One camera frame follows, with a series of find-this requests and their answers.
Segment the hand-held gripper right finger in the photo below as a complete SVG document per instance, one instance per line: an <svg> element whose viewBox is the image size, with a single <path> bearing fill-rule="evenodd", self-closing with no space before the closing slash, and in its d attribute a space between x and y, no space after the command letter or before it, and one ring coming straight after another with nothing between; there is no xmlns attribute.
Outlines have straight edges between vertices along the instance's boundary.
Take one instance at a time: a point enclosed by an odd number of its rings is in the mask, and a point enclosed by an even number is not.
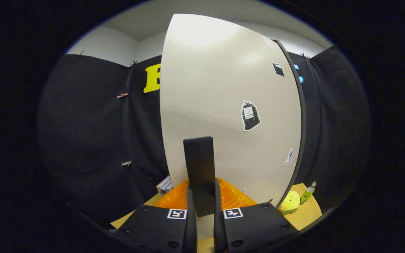
<svg viewBox="0 0 405 253"><path fill-rule="evenodd" d="M227 196L215 179L214 250L216 253L270 253L288 243L298 230L268 202L223 208Z"/></svg>

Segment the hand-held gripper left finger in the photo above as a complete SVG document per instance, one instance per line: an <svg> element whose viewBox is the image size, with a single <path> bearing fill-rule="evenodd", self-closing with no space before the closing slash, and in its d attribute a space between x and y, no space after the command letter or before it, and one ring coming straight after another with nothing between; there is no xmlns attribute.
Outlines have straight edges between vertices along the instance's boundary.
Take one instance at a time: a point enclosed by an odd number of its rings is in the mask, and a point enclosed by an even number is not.
<svg viewBox="0 0 405 253"><path fill-rule="evenodd" d="M196 253L196 213L190 182L183 181L154 205L139 206L115 236L142 253Z"/></svg>

